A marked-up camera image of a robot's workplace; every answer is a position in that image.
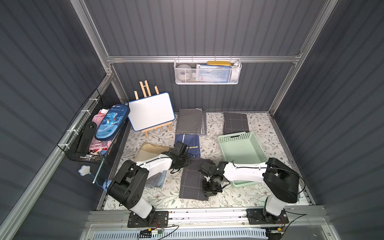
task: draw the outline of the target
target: dark gray plaid fabric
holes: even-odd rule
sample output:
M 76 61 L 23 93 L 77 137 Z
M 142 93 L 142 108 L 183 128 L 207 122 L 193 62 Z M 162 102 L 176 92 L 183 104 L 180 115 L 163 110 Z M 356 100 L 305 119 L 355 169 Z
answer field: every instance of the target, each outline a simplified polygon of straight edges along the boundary
M 249 132 L 247 115 L 241 113 L 224 113 L 223 134 L 235 132 Z
M 187 167 L 183 168 L 181 175 L 180 194 L 179 198 L 196 199 L 207 201 L 203 190 L 204 175 L 199 173 L 199 168 L 203 162 L 213 163 L 212 160 L 191 157 L 192 162 Z

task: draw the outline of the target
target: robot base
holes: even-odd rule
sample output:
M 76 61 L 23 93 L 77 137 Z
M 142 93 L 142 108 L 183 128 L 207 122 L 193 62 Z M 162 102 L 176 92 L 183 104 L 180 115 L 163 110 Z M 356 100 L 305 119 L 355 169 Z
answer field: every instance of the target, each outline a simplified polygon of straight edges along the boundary
M 131 212 L 129 214 L 129 220 L 127 227 L 128 228 L 138 228 L 138 227 L 156 227 L 159 224 L 159 227 L 168 226 L 168 211 L 155 211 L 155 208 L 152 208 L 146 219 L 139 217 L 137 214 Z
M 281 221 L 285 224 L 289 223 L 288 217 L 284 209 L 281 211 L 280 216 L 274 216 L 267 213 L 263 215 L 264 209 L 247 209 L 247 218 L 250 225 L 259 224 L 281 224 Z

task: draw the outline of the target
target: black cable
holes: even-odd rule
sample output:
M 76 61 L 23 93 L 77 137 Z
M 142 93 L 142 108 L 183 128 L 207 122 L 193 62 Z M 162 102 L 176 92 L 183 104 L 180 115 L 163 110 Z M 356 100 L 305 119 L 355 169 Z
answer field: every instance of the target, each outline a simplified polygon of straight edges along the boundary
M 230 185 L 230 183 L 228 183 L 227 185 L 224 185 L 224 187 L 226 187 L 226 186 L 228 186 L 228 185 Z M 224 187 L 221 187 L 221 189 L 223 189 Z
M 254 219 L 259 220 L 259 221 L 263 221 L 262 219 L 259 219 L 259 218 L 255 217 L 255 216 L 251 216 L 251 215 L 246 215 L 246 217 L 254 218 Z
M 165 238 L 165 237 L 167 237 L 167 236 L 169 236 L 169 235 L 171 235 L 172 233 L 174 233 L 178 228 L 179 228 L 179 225 L 175 225 L 175 226 L 169 226 L 169 227 L 177 227 L 175 230 L 173 230 L 170 234 L 168 234 L 168 235 L 165 235 L 164 237 L 162 237 L 162 238 L 159 238 L 159 239 L 156 239 L 156 240 L 160 240 L 160 239 L 163 239 L 163 238 Z
M 287 228 L 284 230 L 284 233 L 287 231 L 287 229 L 288 229 L 289 225 L 291 225 L 291 223 L 293 223 L 294 221 L 296 221 L 297 219 L 299 219 L 299 218 L 301 218 L 302 216 L 305 216 L 305 215 L 306 215 L 306 214 L 303 214 L 303 215 L 301 215 L 301 216 L 298 216 L 298 217 L 295 218 L 292 222 L 290 222 L 290 223 L 288 224 Z
M 179 168 L 176 172 L 172 172 L 174 169 L 172 169 L 172 171 L 170 171 L 170 174 L 174 174 L 174 173 L 177 173 L 178 171 L 180 171 L 181 168 Z
M 304 181 L 304 178 L 302 178 L 299 174 L 297 174 L 296 172 L 292 172 L 290 170 L 286 170 L 286 169 L 283 169 L 283 168 L 278 168 L 278 167 L 236 167 L 235 163 L 233 162 L 234 160 L 231 161 L 231 163 L 233 164 L 233 166 L 235 168 L 256 168 L 256 169 L 277 169 L 277 170 L 283 170 L 283 171 L 286 171 L 286 172 L 290 172 L 294 175 L 296 175 L 298 178 L 302 179 L 303 182 L 304 182 L 304 187 L 303 189 L 297 193 L 297 195 L 299 195 L 300 193 L 302 193 L 304 190 L 305 190 L 305 187 L 307 186 L 307 184 L 305 183 Z
M 306 215 L 306 214 L 297 214 L 297 213 L 294 213 L 294 212 L 289 212 L 290 214 L 296 214 L 296 215 Z

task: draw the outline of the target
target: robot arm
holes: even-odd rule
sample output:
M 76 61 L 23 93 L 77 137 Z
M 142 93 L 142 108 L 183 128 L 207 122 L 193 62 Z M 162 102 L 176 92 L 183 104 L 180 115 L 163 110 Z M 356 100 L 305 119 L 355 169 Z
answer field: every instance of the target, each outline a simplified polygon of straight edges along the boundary
M 180 169 L 190 163 L 187 145 L 177 142 L 169 152 L 144 162 L 125 161 L 111 183 L 107 193 L 147 222 L 153 221 L 154 208 L 141 197 L 145 182 L 153 175 L 168 169 Z
M 153 222 L 155 209 L 141 197 L 145 182 L 164 170 L 181 169 L 189 165 L 185 149 L 185 144 L 177 142 L 171 151 L 153 159 L 144 162 L 125 161 L 109 184 L 107 193 L 145 222 Z M 265 182 L 272 191 L 263 213 L 266 219 L 278 217 L 287 203 L 297 202 L 298 174 L 276 158 L 270 158 L 266 163 L 236 166 L 231 162 L 220 162 L 217 166 L 204 162 L 200 173 L 209 178 L 203 181 L 204 192 L 208 197 L 222 192 L 221 182 L 224 178 L 228 181 Z
M 287 203 L 297 202 L 298 174 L 276 158 L 270 158 L 268 162 L 260 164 L 236 164 L 236 166 L 232 162 L 220 162 L 217 166 L 204 163 L 200 167 L 200 173 L 209 178 L 203 182 L 206 196 L 222 192 L 221 182 L 224 177 L 228 181 L 265 182 L 272 194 L 267 198 L 263 214 L 270 221 L 280 216 Z

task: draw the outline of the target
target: pink pencil case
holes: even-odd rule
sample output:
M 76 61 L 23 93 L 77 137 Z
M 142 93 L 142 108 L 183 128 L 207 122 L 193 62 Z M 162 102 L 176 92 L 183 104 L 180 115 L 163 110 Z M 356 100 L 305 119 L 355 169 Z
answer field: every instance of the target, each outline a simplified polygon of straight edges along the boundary
M 93 116 L 92 122 L 96 123 L 96 125 L 99 126 L 104 117 L 105 114 L 97 114 Z M 93 136 L 91 145 L 89 146 L 89 150 L 109 148 L 111 146 L 112 141 L 113 139 L 109 141 L 99 141 L 95 138 L 95 136 Z

